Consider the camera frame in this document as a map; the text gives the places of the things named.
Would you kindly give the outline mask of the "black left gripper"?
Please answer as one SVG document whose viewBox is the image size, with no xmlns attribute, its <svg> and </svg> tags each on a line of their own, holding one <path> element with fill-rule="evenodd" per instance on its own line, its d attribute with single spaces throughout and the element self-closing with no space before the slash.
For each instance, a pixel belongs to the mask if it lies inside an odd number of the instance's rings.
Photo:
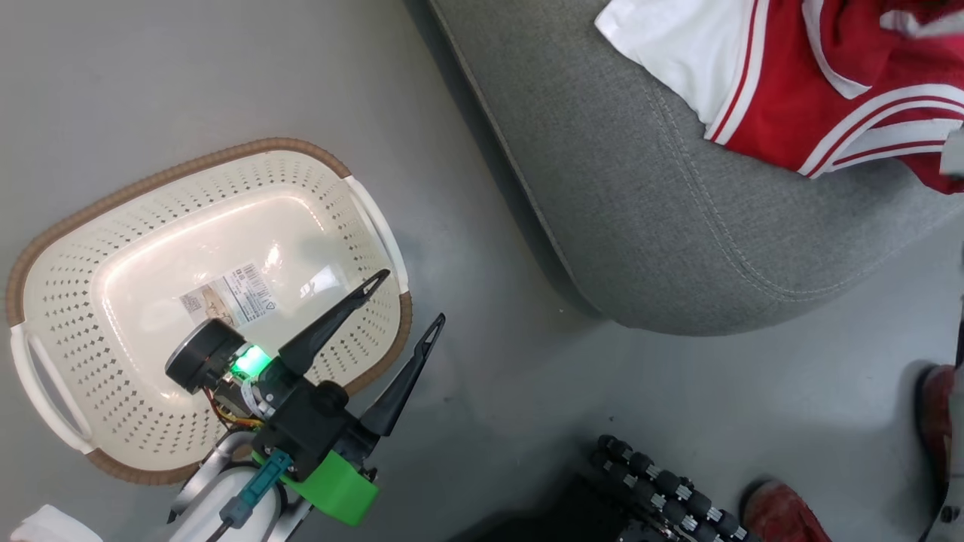
<svg viewBox="0 0 964 542">
<path fill-rule="evenodd" d="M 252 445 L 258 452 L 288 454 L 292 460 L 288 474 L 297 483 L 306 481 L 329 452 L 362 465 L 379 438 L 392 435 L 447 316 L 438 313 L 410 360 L 360 419 L 346 408 L 345 388 L 332 381 L 313 384 L 304 374 L 325 344 L 389 276 L 389 269 L 376 272 L 280 346 L 274 357 L 220 319 L 209 319 L 169 357 L 165 374 L 189 394 L 217 391 L 227 376 L 237 385 L 249 384 L 255 395 L 252 416 L 261 422 Z"/>
</svg>

